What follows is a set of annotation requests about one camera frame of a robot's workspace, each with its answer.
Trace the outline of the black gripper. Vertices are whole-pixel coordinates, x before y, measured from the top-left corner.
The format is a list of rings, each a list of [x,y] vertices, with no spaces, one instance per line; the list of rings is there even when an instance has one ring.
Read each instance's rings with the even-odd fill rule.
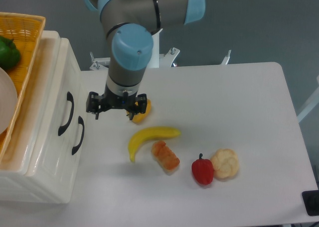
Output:
[[[133,120],[137,114],[145,114],[147,109],[147,95],[137,92],[129,94],[128,89],[120,91],[117,95],[113,93],[107,86],[105,92],[99,95],[96,92],[89,92],[86,101],[86,112],[95,115],[95,119],[99,118],[99,113],[106,112],[111,109],[126,110],[129,120]]]

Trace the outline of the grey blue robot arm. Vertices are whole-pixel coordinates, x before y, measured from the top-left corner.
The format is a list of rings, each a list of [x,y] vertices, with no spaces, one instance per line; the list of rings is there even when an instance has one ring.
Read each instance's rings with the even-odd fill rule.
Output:
[[[153,52],[153,34],[172,25],[198,21],[205,0],[84,0],[99,14],[110,52],[105,91],[90,92],[86,111],[95,115],[111,109],[126,110],[129,118],[147,109],[140,82]]]

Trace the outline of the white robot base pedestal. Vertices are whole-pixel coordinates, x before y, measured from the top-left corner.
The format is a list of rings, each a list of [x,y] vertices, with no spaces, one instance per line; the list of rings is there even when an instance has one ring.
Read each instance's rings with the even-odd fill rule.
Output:
[[[161,68],[161,67],[177,67],[175,63],[176,58],[180,54],[180,50],[176,47],[172,47],[166,54],[160,54],[160,29],[157,33],[152,35],[154,47],[152,52],[152,57],[148,63],[148,68]],[[90,52],[91,66],[90,71],[100,71],[106,70],[110,65],[110,57],[95,58],[93,53]]]

